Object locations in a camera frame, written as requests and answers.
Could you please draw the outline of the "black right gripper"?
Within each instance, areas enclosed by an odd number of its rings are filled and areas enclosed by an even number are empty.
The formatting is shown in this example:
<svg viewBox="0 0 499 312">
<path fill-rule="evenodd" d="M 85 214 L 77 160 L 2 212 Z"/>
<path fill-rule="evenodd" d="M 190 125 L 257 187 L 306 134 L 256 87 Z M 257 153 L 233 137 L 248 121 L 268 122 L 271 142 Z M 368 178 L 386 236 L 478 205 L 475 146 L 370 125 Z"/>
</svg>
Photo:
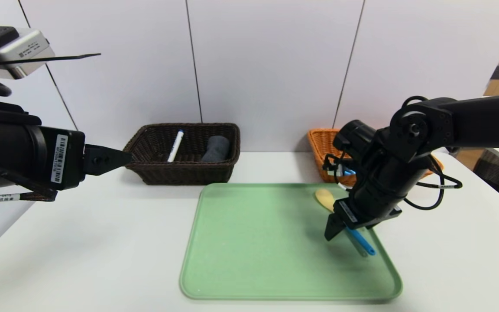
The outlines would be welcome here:
<svg viewBox="0 0 499 312">
<path fill-rule="evenodd" d="M 334 239 L 345 227 L 371 229 L 402 213 L 402 170 L 374 169 L 365 172 L 354 169 L 356 182 L 348 197 L 335 201 L 334 213 L 327 218 L 324 237 Z"/>
</svg>

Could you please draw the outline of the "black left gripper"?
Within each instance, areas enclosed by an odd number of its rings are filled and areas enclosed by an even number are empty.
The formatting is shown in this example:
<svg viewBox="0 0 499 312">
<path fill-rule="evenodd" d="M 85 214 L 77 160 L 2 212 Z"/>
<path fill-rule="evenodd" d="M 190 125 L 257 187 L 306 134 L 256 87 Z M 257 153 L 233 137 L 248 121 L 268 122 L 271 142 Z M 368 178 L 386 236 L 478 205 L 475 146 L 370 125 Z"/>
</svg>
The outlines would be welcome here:
<svg viewBox="0 0 499 312">
<path fill-rule="evenodd" d="M 0 168 L 64 190 L 78 186 L 85 174 L 100 176 L 133 160 L 129 152 L 84 145 L 84 140 L 82 132 L 0 123 Z"/>
</svg>

